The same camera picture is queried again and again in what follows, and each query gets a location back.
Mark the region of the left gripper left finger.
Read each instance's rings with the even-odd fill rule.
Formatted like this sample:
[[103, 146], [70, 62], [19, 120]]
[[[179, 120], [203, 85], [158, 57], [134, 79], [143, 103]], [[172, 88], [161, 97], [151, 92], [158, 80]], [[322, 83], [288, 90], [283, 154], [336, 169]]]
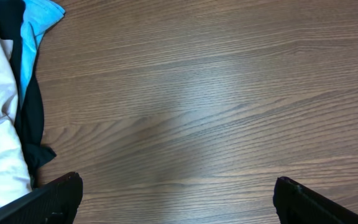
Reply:
[[72, 224], [83, 198], [83, 180], [69, 172], [0, 208], [0, 224]]

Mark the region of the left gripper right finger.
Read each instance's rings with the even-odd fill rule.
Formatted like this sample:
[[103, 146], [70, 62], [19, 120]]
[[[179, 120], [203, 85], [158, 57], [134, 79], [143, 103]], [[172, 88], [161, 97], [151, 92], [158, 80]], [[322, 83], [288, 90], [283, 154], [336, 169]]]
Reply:
[[277, 179], [273, 205], [281, 224], [358, 224], [358, 214], [289, 177]]

